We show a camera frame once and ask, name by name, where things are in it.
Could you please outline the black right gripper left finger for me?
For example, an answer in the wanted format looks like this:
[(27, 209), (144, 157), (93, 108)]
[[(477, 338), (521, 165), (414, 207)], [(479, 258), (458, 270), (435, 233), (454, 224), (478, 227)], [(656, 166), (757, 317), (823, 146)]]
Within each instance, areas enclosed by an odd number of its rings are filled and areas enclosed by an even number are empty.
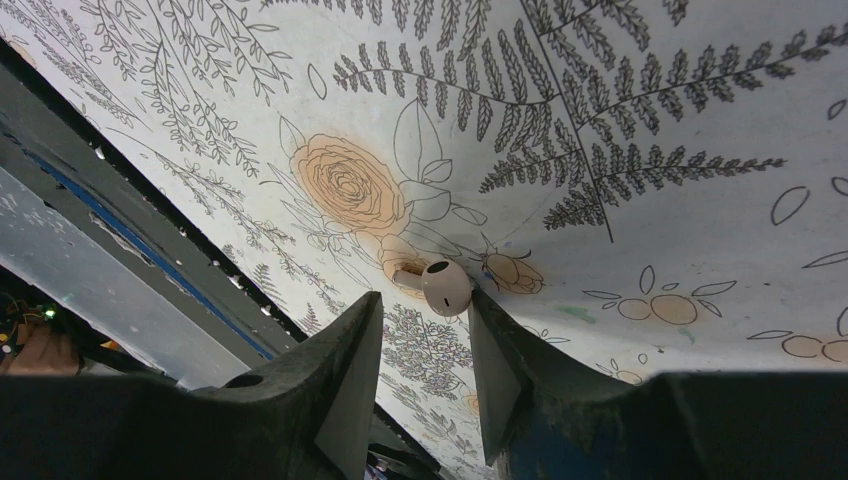
[(5, 479), (360, 479), (381, 356), (380, 293), (225, 385), (5, 376)]

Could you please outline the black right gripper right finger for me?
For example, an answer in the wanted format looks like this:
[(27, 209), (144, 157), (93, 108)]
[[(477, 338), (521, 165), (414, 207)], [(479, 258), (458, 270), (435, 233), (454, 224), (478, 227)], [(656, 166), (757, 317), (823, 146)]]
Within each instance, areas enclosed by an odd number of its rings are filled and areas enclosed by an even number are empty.
[(842, 373), (606, 376), (474, 291), (486, 464), (500, 479), (843, 479)]

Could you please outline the beige earbud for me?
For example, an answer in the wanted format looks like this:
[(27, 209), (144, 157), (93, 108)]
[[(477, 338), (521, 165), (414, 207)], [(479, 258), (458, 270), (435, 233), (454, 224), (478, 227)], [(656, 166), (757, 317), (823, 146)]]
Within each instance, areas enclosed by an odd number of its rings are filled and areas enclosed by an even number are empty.
[(422, 293), (429, 307), (442, 317), (459, 316), (471, 303), (470, 278), (461, 266), (451, 260), (432, 262), (420, 272), (403, 267), (393, 274), (392, 281), (400, 287)]

